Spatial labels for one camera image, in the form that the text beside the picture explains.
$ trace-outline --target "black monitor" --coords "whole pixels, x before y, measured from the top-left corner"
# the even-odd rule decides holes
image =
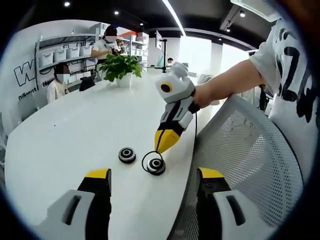
[[[94,85],[96,85],[94,82],[95,77],[96,77],[96,75],[91,75],[88,77],[80,78],[81,84],[80,84],[79,91],[82,92],[82,91],[87,90],[87,89],[93,87]]]

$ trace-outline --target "black bearing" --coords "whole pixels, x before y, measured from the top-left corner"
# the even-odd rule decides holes
[[[155,176],[163,174],[166,170],[166,163],[160,158],[154,158],[148,161],[146,169],[149,173]]]
[[[131,164],[136,160],[136,153],[131,147],[124,147],[119,151],[119,160],[124,164]]]

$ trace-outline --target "dark hair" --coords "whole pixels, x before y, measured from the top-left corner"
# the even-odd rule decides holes
[[[53,75],[54,75],[55,78],[57,77],[57,74],[63,74],[64,73],[64,67],[65,66],[68,68],[68,65],[67,65],[66,62],[59,62],[57,65],[55,65],[54,72],[53,72]]]
[[[104,31],[104,35],[106,34],[112,34],[112,35],[117,35],[118,34],[118,31],[117,31],[117,28],[113,25],[109,25],[106,30]]]

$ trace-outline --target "window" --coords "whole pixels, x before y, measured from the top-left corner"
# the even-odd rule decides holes
[[[220,73],[224,73],[234,65],[247,59],[249,59],[249,54],[247,52],[234,46],[223,44]]]
[[[201,74],[210,68],[211,40],[181,36],[179,62],[188,63],[189,72]]]

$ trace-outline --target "black ceiling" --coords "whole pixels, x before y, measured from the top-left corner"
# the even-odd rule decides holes
[[[151,29],[177,27],[162,0],[71,0],[68,8],[63,6],[63,2],[64,0],[38,0],[19,29],[63,19],[110,23],[133,31],[141,31],[140,23],[143,23],[145,32],[151,32]],[[267,38],[273,25],[252,12],[233,6],[229,0],[169,0],[169,2],[184,28],[210,31],[216,35],[187,31],[189,36],[209,38],[213,41],[222,38],[223,42],[229,43],[232,43],[232,39],[236,39],[257,48]],[[120,12],[118,16],[113,14],[115,10]],[[240,10],[245,12],[245,17],[239,16]],[[231,31],[220,29],[222,23],[227,23],[230,17]],[[166,30],[160,33],[163,37],[181,35],[178,30]]]

